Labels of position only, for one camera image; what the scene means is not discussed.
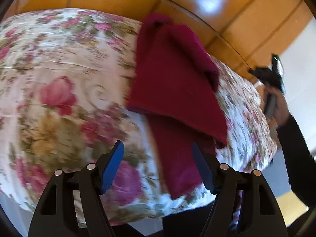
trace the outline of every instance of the hand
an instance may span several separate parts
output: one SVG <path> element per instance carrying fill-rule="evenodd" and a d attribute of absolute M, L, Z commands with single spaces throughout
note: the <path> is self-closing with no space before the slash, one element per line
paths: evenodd
<path fill-rule="evenodd" d="M 276 96 L 276 109 L 274 110 L 274 119 L 276 120 L 277 125 L 280 127 L 286 123 L 290 117 L 290 112 L 288 105 L 286 103 L 283 93 L 274 87 L 265 87 L 264 96 L 265 100 L 269 94 L 274 94 Z"/>

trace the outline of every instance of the human arm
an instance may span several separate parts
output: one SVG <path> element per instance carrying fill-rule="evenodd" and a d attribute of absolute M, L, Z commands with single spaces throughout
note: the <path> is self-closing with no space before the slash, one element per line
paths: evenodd
<path fill-rule="evenodd" d="M 307 206 L 316 205 L 316 164 L 309 153 L 301 130 L 290 115 L 283 94 L 275 88 L 266 91 L 277 96 L 274 118 L 278 124 L 278 138 L 283 150 L 289 184 L 296 196 Z"/>

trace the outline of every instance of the bed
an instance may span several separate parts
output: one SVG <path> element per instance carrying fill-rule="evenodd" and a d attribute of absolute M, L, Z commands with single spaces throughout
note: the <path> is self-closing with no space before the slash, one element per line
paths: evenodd
<path fill-rule="evenodd" d="M 33 212 L 56 169 L 81 169 L 125 146 L 101 201 L 112 225 L 160 218 L 214 200 L 204 185 L 172 200 L 146 118 L 124 108 L 141 23 L 94 10 L 27 12 L 0 24 L 0 190 Z M 276 152 L 254 86 L 212 57 L 228 146 L 216 150 L 235 170 L 263 170 Z M 74 193 L 79 224 L 84 216 Z"/>

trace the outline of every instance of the maroon garment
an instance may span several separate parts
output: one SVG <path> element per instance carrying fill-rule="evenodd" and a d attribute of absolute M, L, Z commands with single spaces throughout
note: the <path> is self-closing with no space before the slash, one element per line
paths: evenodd
<path fill-rule="evenodd" d="M 191 155 L 194 141 L 215 154 L 227 144 L 225 116 L 214 92 L 218 68 L 185 25 L 151 14 L 140 29 L 136 78 L 127 109 L 145 114 L 157 143 L 172 199 L 201 182 Z"/>

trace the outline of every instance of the black sleeve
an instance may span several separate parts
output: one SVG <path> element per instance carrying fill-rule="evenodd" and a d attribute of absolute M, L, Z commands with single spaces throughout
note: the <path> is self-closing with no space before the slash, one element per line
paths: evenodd
<path fill-rule="evenodd" d="M 293 116 L 277 132 L 292 191 L 307 206 L 315 206 L 316 164 Z"/>

